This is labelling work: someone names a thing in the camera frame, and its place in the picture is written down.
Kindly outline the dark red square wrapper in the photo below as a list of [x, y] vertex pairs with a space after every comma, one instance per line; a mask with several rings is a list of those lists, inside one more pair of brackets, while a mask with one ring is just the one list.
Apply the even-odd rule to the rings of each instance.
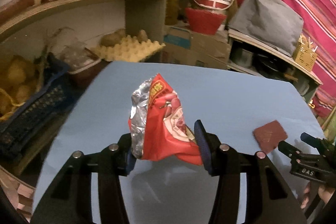
[[276, 149], [280, 141], [288, 138], [288, 134], [277, 120], [254, 129], [253, 136], [258, 142], [260, 150], [266, 154]]

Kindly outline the yellow egg carton tray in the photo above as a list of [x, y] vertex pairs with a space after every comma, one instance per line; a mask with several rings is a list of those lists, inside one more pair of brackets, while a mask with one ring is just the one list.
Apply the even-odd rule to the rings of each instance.
[[91, 51], [108, 62], [126, 61], [140, 63], [163, 50], [165, 46], [165, 43], [160, 43], [156, 40], [151, 41], [150, 39], [139, 42], [135, 36], [131, 38], [128, 35], [114, 46], [97, 45], [91, 48]]

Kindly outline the red plastic basin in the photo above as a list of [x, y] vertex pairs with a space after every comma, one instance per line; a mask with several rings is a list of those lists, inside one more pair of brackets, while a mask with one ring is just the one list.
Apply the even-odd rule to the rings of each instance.
[[204, 35], [215, 35], [218, 28], [226, 20], [226, 16], [223, 14], [190, 7], [185, 8], [185, 14], [190, 29]]

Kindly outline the cardboard box under basin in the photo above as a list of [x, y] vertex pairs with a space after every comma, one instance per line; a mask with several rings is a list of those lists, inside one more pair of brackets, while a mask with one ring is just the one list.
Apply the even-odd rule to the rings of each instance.
[[205, 35], [188, 27], [165, 26], [163, 42], [162, 63], [227, 69], [231, 52], [227, 31]]

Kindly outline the yellow utensil holder basket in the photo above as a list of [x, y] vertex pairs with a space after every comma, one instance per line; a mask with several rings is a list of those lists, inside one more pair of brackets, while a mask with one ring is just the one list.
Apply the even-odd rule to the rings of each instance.
[[300, 34], [293, 53], [293, 59], [298, 65], [311, 72], [317, 59], [316, 50], [317, 47], [313, 47], [310, 37], [307, 38], [305, 35]]

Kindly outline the low wooden shelf unit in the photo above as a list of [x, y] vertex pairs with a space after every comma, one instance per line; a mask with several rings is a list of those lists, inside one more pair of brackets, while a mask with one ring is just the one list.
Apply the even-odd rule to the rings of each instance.
[[228, 69], [292, 84], [306, 103], [313, 98], [322, 81], [282, 52], [241, 32], [228, 30], [231, 45]]

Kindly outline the blue table cloth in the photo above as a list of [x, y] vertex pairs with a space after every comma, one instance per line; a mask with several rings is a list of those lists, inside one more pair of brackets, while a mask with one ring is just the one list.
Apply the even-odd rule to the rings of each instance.
[[[258, 151], [253, 130], [271, 121], [278, 121], [287, 141], [306, 153], [315, 149], [301, 141], [303, 132], [323, 137], [311, 109], [290, 83], [219, 69], [113, 62], [92, 81], [52, 143], [34, 203], [72, 152], [99, 152], [129, 132], [131, 94], [157, 74], [177, 92], [188, 126], [201, 120], [208, 132], [238, 152]], [[120, 183], [131, 223], [207, 223], [218, 179], [202, 166], [172, 156], [137, 161]]]

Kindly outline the red snack wrapper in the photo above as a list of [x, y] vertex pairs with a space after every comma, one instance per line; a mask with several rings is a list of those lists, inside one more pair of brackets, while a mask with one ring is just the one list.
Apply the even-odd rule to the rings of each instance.
[[176, 156], [187, 163], [202, 165], [179, 96], [160, 74], [144, 81], [132, 93], [128, 124], [135, 158], [161, 161]]

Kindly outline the dark blue plastic crate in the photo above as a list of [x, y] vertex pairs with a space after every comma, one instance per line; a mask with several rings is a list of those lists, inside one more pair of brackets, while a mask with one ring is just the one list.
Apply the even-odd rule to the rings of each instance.
[[1, 122], [1, 157], [13, 159], [52, 115], [68, 110], [78, 100], [70, 66], [52, 53], [47, 57], [42, 89], [19, 107], [9, 120]]

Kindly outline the grey fabric cover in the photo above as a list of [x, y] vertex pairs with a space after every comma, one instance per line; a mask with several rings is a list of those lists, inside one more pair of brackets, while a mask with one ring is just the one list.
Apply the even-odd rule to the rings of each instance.
[[228, 27], [291, 57], [303, 18], [282, 0], [244, 0]]

